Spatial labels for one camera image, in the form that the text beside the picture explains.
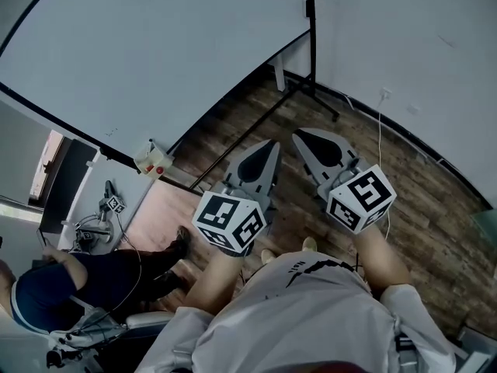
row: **white cube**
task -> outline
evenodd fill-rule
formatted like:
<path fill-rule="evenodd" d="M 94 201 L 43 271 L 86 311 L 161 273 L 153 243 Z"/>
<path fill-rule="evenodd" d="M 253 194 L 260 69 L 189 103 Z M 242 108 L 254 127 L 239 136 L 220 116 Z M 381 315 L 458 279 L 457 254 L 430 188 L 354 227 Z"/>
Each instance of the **white cube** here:
<path fill-rule="evenodd" d="M 326 213 L 353 233 L 359 233 L 387 212 L 397 194 L 375 165 L 331 190 Z"/>
<path fill-rule="evenodd" d="M 258 202 L 209 191 L 203 194 L 192 223 L 209 243 L 236 253 L 266 227 Z"/>
<path fill-rule="evenodd" d="M 110 210 L 112 210 L 116 214 L 121 214 L 126 208 L 126 204 L 124 204 L 123 200 L 116 195 L 110 197 L 110 199 L 107 201 L 107 206 L 109 206 Z"/>

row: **sleeve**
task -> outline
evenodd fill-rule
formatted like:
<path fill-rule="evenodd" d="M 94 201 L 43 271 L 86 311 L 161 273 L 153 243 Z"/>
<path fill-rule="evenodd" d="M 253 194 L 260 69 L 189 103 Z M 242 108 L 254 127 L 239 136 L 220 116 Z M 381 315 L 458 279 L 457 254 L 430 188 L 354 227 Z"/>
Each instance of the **sleeve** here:
<path fill-rule="evenodd" d="M 43 307 L 59 305 L 77 291 L 69 273 L 59 263 L 27 272 L 18 286 Z"/>
<path fill-rule="evenodd" d="M 456 359 L 452 347 L 429 315 L 413 286 L 390 286 L 381 295 L 380 301 L 398 317 L 400 331 L 414 343 L 422 359 L 419 361 L 419 371 L 455 372 Z"/>
<path fill-rule="evenodd" d="M 196 342 L 214 317 L 200 309 L 179 307 L 159 333 L 135 373 L 169 373 L 181 368 L 192 370 Z"/>

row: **white t-shirt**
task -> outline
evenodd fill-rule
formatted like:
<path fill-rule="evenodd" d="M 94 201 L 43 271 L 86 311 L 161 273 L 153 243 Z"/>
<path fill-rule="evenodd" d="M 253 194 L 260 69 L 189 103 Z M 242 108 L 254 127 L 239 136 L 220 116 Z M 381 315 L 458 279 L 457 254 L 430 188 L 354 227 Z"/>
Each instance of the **white t-shirt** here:
<path fill-rule="evenodd" d="M 398 372 L 399 333 L 414 343 L 418 371 L 455 371 L 450 345 L 413 286 L 391 286 L 379 302 L 340 264 L 320 253 L 284 254 L 217 316 L 178 308 L 137 372 L 274 373 L 330 361 Z"/>

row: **wooden floor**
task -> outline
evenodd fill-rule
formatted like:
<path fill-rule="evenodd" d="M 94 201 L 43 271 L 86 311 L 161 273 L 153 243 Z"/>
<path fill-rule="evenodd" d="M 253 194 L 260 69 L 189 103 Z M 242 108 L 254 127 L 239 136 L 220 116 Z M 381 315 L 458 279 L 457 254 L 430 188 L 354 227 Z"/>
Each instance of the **wooden floor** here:
<path fill-rule="evenodd" d="M 267 79 L 252 79 L 238 87 L 187 135 L 176 153 L 175 166 L 200 175 L 280 97 L 274 82 Z M 331 121 L 329 112 L 298 93 L 207 177 L 211 184 L 221 179 L 229 158 L 256 142 L 272 138 L 282 145 L 282 167 L 273 190 L 278 215 L 269 236 L 257 240 L 254 253 L 246 260 L 245 277 L 260 267 L 262 249 L 270 248 L 276 253 L 296 251 L 308 235 L 318 240 L 323 253 L 355 264 L 356 251 L 349 233 L 329 221 L 313 201 L 315 188 L 304 173 L 290 136 L 299 127 L 333 131 L 347 138 L 374 164 L 378 161 L 378 126 L 341 101 L 321 97 L 341 113 L 338 123 Z M 496 337 L 497 284 L 492 277 L 497 252 L 479 235 L 470 218 L 470 214 L 484 210 L 483 205 L 458 180 L 426 161 L 386 128 L 381 148 L 383 170 L 398 193 L 390 210 L 388 241 L 408 264 L 432 317 L 446 335 L 455 335 L 466 323 Z M 131 240 L 139 249 L 165 248 L 174 239 L 178 225 L 193 231 L 190 222 L 198 200 L 192 194 L 156 182 L 128 229 Z M 384 230 L 386 221 L 382 222 Z M 189 259 L 175 266 L 175 271 L 190 284 L 207 265 L 213 251 L 198 233 L 194 235 Z M 174 310 L 183 297 L 182 291 L 175 291 L 155 307 Z"/>

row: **white backdrop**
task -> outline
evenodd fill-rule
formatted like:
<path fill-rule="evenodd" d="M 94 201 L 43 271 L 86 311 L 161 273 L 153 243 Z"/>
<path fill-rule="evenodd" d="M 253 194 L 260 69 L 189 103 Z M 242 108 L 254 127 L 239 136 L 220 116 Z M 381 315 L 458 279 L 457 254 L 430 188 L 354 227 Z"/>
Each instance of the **white backdrop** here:
<path fill-rule="evenodd" d="M 170 147 L 308 30 L 303 0 L 40 0 L 0 81 L 127 155 Z"/>

